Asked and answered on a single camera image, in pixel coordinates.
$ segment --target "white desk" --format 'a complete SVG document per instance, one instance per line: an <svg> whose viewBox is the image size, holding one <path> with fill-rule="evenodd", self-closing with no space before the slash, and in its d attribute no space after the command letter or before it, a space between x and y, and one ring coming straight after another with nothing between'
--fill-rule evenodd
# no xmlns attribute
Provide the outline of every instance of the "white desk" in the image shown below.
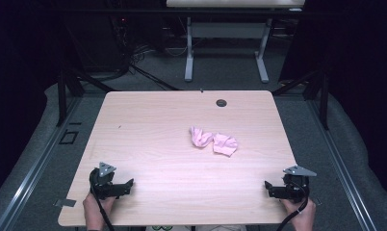
<svg viewBox="0 0 387 231"><path fill-rule="evenodd" d="M191 126L234 137L238 150L229 158L193 146ZM264 181L283 185L282 169L296 164L268 91L110 92L67 195L77 203L62 208L60 225L85 225L82 201L99 162L117 167L114 184L135 179L110 216L124 226L279 223L286 213Z"/></svg>
<svg viewBox="0 0 387 231"><path fill-rule="evenodd" d="M302 8L303 5L304 0L167 0L167 6L171 8L262 8L273 10ZM188 17L188 55L185 81L190 82L193 79L193 38L238 38L261 39L259 50L255 52L255 58L262 83L268 83L269 77L263 62L263 55L270 30L270 19L266 23L194 23Z"/></svg>

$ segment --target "wire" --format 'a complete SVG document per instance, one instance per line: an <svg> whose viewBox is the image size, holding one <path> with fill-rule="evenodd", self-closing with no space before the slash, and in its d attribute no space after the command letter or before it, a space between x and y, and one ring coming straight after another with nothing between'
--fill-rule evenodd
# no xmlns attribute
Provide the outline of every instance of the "wire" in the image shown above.
<svg viewBox="0 0 387 231"><path fill-rule="evenodd" d="M170 89L170 90L180 90L172 85L169 85L168 83L164 82L163 80L155 77L154 75L136 67L134 64L130 64L131 67L133 67L137 72L139 72L141 75L143 75L144 77L148 78L149 80L153 81L156 85L158 85L158 87L160 87L161 89L165 90L164 87Z"/></svg>
<svg viewBox="0 0 387 231"><path fill-rule="evenodd" d="M94 196L94 199L95 199L95 201L97 202L98 208L100 208L100 213L101 213L101 215L103 216L103 219L104 219L104 221L106 222L107 226L109 227L110 231L115 231L115 229L114 229L112 223L111 223L110 220L109 220L109 217L108 217L107 214L106 214L106 211L104 210L103 206L102 206L101 203L100 203L99 198L97 197L97 194L96 194L95 191L94 191L94 187L93 187L92 184L91 184L91 178L92 178L92 175L93 175L94 172L96 172L96 169L95 169L94 171L91 172L90 178L89 178L89 182L90 182L90 192L91 192L91 194Z"/></svg>
<svg viewBox="0 0 387 231"><path fill-rule="evenodd" d="M197 41L195 44L193 44L193 48L196 47L198 44L200 44L202 41L204 41L206 38L201 38L199 41ZM173 54L172 52L170 52L170 50L177 50L177 49L183 49L182 52L178 53L178 54ZM184 46L184 47L169 47L169 48L166 48L166 51L169 55L173 56L173 57L178 57L178 56L181 56L183 55L188 49L188 46Z"/></svg>
<svg viewBox="0 0 387 231"><path fill-rule="evenodd" d="M184 32L185 32L185 36L187 36L188 33L187 33L187 30L185 29L184 23L181 20L181 17L178 17L178 20L179 20L179 23L181 24L182 30L184 30ZM183 49L183 51L178 53L178 54L173 54L172 52L170 52L171 49ZM187 49L188 49L188 45L186 45L185 47L181 47L181 48L166 48L166 51L169 55L171 55L173 57L177 57L177 56L183 55Z"/></svg>
<svg viewBox="0 0 387 231"><path fill-rule="evenodd" d="M98 69L100 70L103 70L103 71L108 71L109 69L108 68L103 68L103 67L100 67L97 62L90 56L90 54L86 51L85 47L82 45L82 43L74 36L74 34L72 33L72 31L67 27L65 26L70 37L72 38L72 40L74 41L73 43L75 44L76 48L78 48L79 51L82 51L83 54L85 55L85 57L92 63L94 64L95 67L97 67ZM96 77L93 77L94 79L96 80L99 80L101 82L104 82L104 81L108 81L108 80L114 80L114 79L117 79L119 77L121 77L122 75L124 75L125 73L127 73L127 70L128 70L128 67L124 67L123 69L120 69L118 71L116 71L114 74L112 75L109 75L109 76L105 76L105 77L100 77L100 78L96 78Z"/></svg>
<svg viewBox="0 0 387 231"><path fill-rule="evenodd" d="M295 210L294 212L289 214L286 218L284 218L284 220L281 222L280 226L278 226L277 231L281 231L284 228L284 225L286 225L292 218L294 218L295 216L300 214L301 211L303 211L305 209L305 207L307 207L307 204L308 204L308 196L310 194L310 191L308 189L305 190L303 187L301 187L300 185L296 184L294 181L292 181L291 183L296 185L297 187L299 187L304 192L304 195L305 195L304 198L305 199L304 199L304 201L302 202L302 204L299 206L299 208L297 210Z"/></svg>

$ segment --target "human hand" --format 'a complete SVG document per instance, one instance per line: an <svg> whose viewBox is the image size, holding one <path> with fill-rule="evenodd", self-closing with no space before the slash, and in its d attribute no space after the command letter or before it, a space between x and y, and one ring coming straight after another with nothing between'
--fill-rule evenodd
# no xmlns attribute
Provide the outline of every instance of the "human hand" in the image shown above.
<svg viewBox="0 0 387 231"><path fill-rule="evenodd" d="M283 203L284 207L286 207L288 215L296 211L303 202L301 201L295 204L287 199L281 199L280 201ZM308 198L307 206L301 211L300 214L291 219L291 223L296 231L312 231L315 214L316 204L310 198Z"/></svg>
<svg viewBox="0 0 387 231"><path fill-rule="evenodd" d="M115 200L115 197L107 197L104 200L100 200L101 206L106 211L107 216L110 215ZM85 220L87 229L103 230L105 223L104 218L100 213L100 208L98 207L97 201L90 192L86 196L85 200L83 200L83 207L85 209Z"/></svg>

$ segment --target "crumpled pink towel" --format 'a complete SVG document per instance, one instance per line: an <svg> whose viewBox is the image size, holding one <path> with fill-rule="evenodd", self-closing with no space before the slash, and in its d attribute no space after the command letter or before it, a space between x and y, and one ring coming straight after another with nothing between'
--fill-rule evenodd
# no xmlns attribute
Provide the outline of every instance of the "crumpled pink towel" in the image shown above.
<svg viewBox="0 0 387 231"><path fill-rule="evenodd" d="M231 156L238 148L236 139L217 133L214 136L214 152Z"/></svg>
<svg viewBox="0 0 387 231"><path fill-rule="evenodd" d="M203 133L202 129L191 127L192 142L197 147L205 147L211 141L214 142L214 152L231 156L238 148L238 143L233 137L217 133Z"/></svg>
<svg viewBox="0 0 387 231"><path fill-rule="evenodd" d="M193 144L197 147L205 147L214 139L214 134L212 133L203 134L202 129L195 128L195 127L191 127L191 135L192 135Z"/></svg>

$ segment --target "desk leg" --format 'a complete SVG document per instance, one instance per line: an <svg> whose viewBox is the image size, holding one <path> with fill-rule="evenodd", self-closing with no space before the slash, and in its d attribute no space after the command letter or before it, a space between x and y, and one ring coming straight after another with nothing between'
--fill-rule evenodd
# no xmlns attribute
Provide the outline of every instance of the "desk leg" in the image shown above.
<svg viewBox="0 0 387 231"><path fill-rule="evenodd" d="M185 66L185 81L190 82L193 80L194 70L194 52L193 52L193 34L191 18L187 20L187 65Z"/></svg>
<svg viewBox="0 0 387 231"><path fill-rule="evenodd" d="M59 75L58 78L58 93L59 93L59 121L56 125L57 127L61 126L61 124L65 121L66 113L67 113L67 102L65 95L65 75L63 72Z"/></svg>
<svg viewBox="0 0 387 231"><path fill-rule="evenodd" d="M266 22L266 26L263 30L263 37L262 37L262 41L260 42L259 51L255 52L260 78L262 80L262 83L264 84L269 82L268 72L266 71L265 63L263 62L263 55L266 50L266 44L268 43L270 30L271 30L271 19L268 19L268 21Z"/></svg>

